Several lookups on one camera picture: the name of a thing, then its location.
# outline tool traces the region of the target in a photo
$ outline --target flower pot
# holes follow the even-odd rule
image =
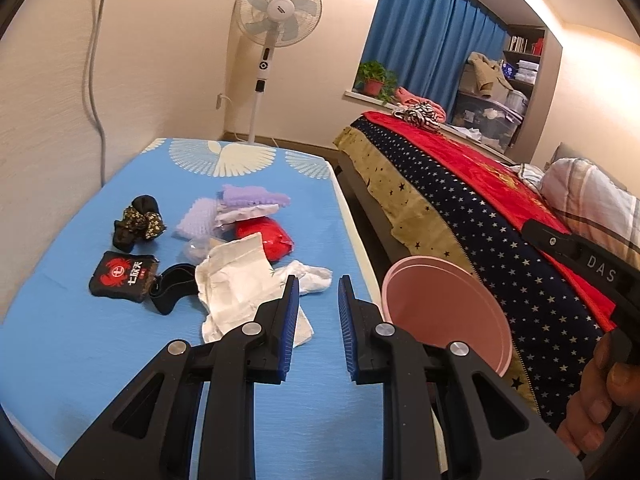
[[[375,79],[369,79],[366,83],[364,83],[363,92],[365,95],[368,95],[369,97],[378,97],[384,85],[385,84],[380,81],[376,81]]]

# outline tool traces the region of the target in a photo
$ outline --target human hand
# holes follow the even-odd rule
[[[605,335],[584,367],[580,391],[566,407],[566,419],[558,428],[558,437],[574,455],[597,450],[604,441],[602,423],[615,403],[633,412],[640,409],[640,367],[616,363],[609,373],[610,335]]]

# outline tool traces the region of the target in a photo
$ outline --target black elastic band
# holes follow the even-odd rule
[[[196,268],[191,264],[177,264],[156,276],[149,290],[149,298],[160,314],[171,314],[180,298],[198,293]]]

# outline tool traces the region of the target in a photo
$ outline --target fan head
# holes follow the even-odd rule
[[[234,16],[240,30],[264,45],[270,36],[274,46],[304,40],[316,28],[322,0],[236,0]]]

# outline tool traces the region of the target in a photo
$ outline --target red plastic bag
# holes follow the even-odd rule
[[[262,247],[267,260],[277,262],[293,250],[293,241],[287,232],[275,220],[261,216],[236,222],[238,239],[254,233],[262,234]]]

